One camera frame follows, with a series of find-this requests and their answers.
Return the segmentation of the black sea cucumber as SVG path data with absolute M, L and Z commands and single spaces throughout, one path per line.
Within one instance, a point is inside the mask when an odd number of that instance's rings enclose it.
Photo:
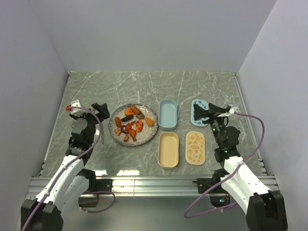
M 130 121 L 134 118 L 134 115 L 129 115 L 121 119 L 122 122 Z

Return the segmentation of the red-brown meat slab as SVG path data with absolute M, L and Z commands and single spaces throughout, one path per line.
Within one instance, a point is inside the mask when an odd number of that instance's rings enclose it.
M 140 114 L 139 108 L 136 107 L 134 104 L 132 104 L 132 105 L 130 106 L 130 109 L 132 110 L 132 112 L 133 112 L 135 115 Z

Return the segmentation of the dark glazed food piece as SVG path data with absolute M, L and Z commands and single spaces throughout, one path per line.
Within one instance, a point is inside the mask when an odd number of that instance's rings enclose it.
M 136 114 L 136 117 L 137 119 L 144 119 L 145 115 L 142 112 L 140 112 L 139 114 Z

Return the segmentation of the orange fried cutlet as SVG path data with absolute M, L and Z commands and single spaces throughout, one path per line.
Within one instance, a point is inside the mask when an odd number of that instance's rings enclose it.
M 144 119 L 145 119 L 145 122 L 146 122 L 146 124 L 147 124 L 148 126 L 153 127 L 153 126 L 155 125 L 155 121 L 152 120 L 151 118 L 145 116 Z

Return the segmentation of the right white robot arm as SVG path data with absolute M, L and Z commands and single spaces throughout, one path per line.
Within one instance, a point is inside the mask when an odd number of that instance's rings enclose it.
M 202 193 L 212 190 L 226 191 L 245 212 L 246 223 L 251 231 L 286 231 L 287 215 L 283 195 L 272 191 L 247 166 L 237 150 L 240 131 L 228 126 L 231 115 L 240 115 L 237 106 L 226 108 L 209 103 L 208 107 L 193 104 L 193 118 L 209 124 L 218 145 L 215 159 L 222 166 L 212 176 L 212 186 Z

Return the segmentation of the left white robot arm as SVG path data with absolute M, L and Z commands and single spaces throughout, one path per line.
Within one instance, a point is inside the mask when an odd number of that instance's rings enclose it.
M 102 122 L 110 113 L 107 104 L 93 103 L 92 110 L 72 101 L 67 106 L 74 119 L 71 137 L 63 161 L 43 190 L 34 199 L 26 199 L 21 207 L 23 231 L 60 231 L 64 216 L 83 193 L 97 188 L 95 172 L 85 169 L 94 146 L 101 138 Z

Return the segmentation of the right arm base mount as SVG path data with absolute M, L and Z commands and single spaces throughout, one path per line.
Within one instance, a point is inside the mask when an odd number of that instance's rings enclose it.
M 225 177 L 228 175 L 228 172 L 224 169 L 215 170 L 212 178 L 197 178 L 193 181 L 197 185 L 197 190 L 199 194 L 203 194 L 210 187 L 220 182 L 221 177 Z M 209 192 L 210 194 L 220 194 L 210 196 L 210 202 L 214 207 L 222 207 L 225 205 L 229 205 L 231 203 L 230 195 L 222 189 L 221 186 L 218 186 Z

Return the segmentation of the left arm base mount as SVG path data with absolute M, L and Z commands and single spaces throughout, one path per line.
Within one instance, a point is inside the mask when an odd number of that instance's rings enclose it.
M 92 170 L 82 169 L 79 174 L 89 180 L 89 187 L 83 196 L 78 199 L 78 204 L 81 208 L 95 208 L 99 203 L 99 197 L 102 193 L 93 192 L 111 192 L 113 180 L 110 178 L 96 177 Z

